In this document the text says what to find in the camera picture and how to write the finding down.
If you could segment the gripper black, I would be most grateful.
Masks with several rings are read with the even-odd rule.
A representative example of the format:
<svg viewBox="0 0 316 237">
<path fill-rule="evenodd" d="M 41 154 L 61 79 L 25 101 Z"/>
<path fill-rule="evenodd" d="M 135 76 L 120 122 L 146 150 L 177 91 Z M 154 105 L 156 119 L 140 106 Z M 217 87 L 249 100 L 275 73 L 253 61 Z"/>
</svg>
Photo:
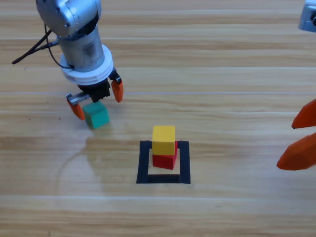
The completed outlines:
<svg viewBox="0 0 316 237">
<path fill-rule="evenodd" d="M 109 75 L 111 80 L 112 90 L 116 101 L 119 103 L 123 100 L 123 81 L 121 76 L 118 74 L 116 69 L 113 69 Z M 72 95 L 71 93 L 66 95 L 67 102 L 70 105 L 72 112 L 80 119 L 85 120 L 85 115 L 80 106 L 80 102 L 91 99 L 93 103 L 98 102 L 104 97 L 110 96 L 110 84 L 107 79 L 102 82 L 92 84 L 92 85 L 78 85 L 81 90 L 80 93 Z"/>
</svg>

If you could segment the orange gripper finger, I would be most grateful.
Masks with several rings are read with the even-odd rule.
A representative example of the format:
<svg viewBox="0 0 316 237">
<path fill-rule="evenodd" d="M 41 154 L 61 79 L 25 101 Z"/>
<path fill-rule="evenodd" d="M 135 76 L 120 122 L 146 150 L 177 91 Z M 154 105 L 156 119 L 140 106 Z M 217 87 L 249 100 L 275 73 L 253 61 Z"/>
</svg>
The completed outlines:
<svg viewBox="0 0 316 237">
<path fill-rule="evenodd" d="M 292 123 L 293 129 L 314 127 L 316 125 L 316 100 L 302 107 Z"/>
<path fill-rule="evenodd" d="M 316 164 L 316 134 L 305 136 L 287 147 L 277 162 L 282 170 L 303 170 Z"/>
</svg>

